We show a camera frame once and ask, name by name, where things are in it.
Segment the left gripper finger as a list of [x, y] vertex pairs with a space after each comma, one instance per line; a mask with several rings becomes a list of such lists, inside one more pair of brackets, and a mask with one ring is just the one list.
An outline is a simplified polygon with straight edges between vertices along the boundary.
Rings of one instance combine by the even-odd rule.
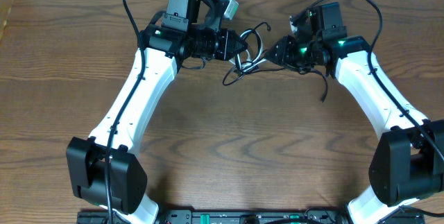
[[233, 47], [247, 47], [248, 43], [235, 31], [232, 31], [232, 46]]
[[247, 45], [231, 45], [230, 46], [230, 57], [235, 58], [240, 53], [244, 52], [248, 48]]

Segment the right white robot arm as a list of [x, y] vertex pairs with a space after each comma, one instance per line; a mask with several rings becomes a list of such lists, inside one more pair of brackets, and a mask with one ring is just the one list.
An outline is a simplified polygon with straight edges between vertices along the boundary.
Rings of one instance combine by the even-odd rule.
[[367, 41], [349, 36], [338, 3], [312, 6], [290, 19], [292, 33], [265, 54], [273, 64], [308, 74], [325, 68], [358, 102], [378, 144], [369, 187], [351, 200], [340, 223], [383, 223], [443, 190], [443, 122], [403, 97]]

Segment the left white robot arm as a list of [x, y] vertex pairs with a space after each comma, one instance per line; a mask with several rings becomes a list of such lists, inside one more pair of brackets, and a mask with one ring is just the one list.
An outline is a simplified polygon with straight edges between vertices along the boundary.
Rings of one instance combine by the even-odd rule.
[[117, 98], [88, 138], [72, 138], [66, 150], [74, 195], [104, 208], [89, 222], [155, 222], [159, 207], [137, 159], [148, 122], [187, 58], [228, 61], [247, 49], [221, 25], [238, 7], [235, 0], [168, 0], [136, 30], [135, 60]]

